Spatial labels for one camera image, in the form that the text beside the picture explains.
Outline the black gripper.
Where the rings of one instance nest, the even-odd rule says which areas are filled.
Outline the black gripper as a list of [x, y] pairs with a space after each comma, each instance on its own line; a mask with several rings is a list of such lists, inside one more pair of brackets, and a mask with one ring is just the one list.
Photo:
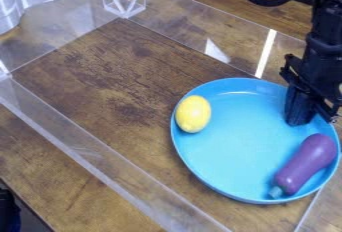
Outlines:
[[288, 83], [286, 123], [304, 125], [316, 114], [334, 122], [342, 107], [342, 43], [328, 44], [308, 34], [303, 57], [287, 54], [284, 59], [279, 74]]

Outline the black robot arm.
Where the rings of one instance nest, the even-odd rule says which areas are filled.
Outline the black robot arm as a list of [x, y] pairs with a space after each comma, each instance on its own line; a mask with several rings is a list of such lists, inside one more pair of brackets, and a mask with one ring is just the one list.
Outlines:
[[284, 120], [307, 124], [319, 114], [327, 123], [342, 107], [342, 0], [314, 0], [303, 57], [284, 56], [280, 76], [288, 83]]

